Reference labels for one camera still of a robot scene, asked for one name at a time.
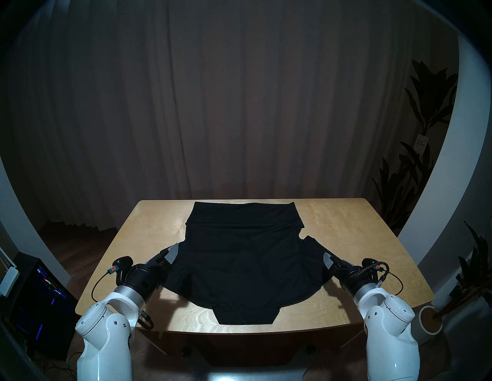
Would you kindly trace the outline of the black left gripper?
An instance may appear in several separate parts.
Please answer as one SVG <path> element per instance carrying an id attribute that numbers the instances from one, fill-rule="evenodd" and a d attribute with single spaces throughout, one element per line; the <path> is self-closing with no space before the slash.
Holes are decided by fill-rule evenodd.
<path id="1" fill-rule="evenodd" d="M 175 243 L 161 250 L 147 263 L 133 264 L 130 258 L 122 264 L 122 285 L 136 291 L 146 304 L 164 283 L 178 253 L 179 243 Z"/>

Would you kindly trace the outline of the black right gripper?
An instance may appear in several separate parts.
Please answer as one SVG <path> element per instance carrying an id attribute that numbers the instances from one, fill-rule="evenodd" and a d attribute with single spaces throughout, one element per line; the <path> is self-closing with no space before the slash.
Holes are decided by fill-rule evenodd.
<path id="1" fill-rule="evenodd" d="M 360 289 L 367 289 L 370 285 L 370 276 L 364 267 L 353 265 L 339 258 L 332 259 L 333 254 L 325 252 L 323 262 L 325 267 L 330 270 L 334 266 L 334 277 L 338 279 L 340 286 L 347 291 L 353 299 Z"/>

